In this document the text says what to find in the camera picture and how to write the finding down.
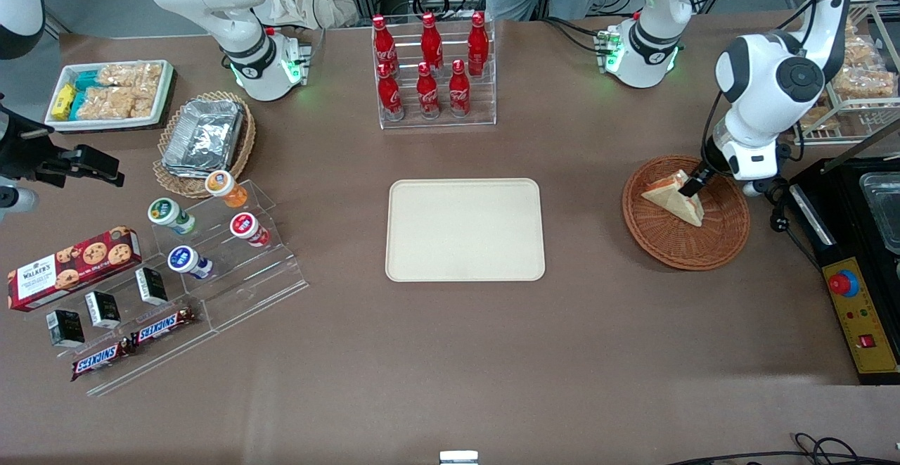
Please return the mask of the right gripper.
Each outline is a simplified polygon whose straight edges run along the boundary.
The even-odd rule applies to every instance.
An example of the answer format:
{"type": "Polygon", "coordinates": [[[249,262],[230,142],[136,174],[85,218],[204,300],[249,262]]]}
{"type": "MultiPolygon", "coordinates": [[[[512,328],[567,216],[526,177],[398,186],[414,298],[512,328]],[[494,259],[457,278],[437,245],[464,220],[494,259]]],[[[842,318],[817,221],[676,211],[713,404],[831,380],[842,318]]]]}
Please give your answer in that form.
{"type": "MultiPolygon", "coordinates": [[[[54,145],[49,135],[55,129],[1,106],[1,173],[4,179],[41,181],[63,189],[68,169],[59,158],[64,148],[54,145]]],[[[125,175],[119,158],[87,145],[70,151],[70,176],[96,179],[123,187],[125,175]]]]}

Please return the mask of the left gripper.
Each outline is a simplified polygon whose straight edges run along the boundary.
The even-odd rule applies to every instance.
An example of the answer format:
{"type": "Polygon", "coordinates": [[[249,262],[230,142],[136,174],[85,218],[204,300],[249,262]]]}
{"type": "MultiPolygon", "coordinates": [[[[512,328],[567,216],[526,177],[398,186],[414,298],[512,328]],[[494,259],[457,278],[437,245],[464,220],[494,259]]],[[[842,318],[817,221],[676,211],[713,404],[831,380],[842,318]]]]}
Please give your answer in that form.
{"type": "MultiPolygon", "coordinates": [[[[739,141],[724,142],[724,158],[734,176],[740,181],[756,181],[774,177],[778,173],[777,141],[762,147],[748,147],[739,141]]],[[[689,177],[681,187],[681,195],[693,198],[719,174],[716,166],[700,163],[700,176],[689,177]]]]}

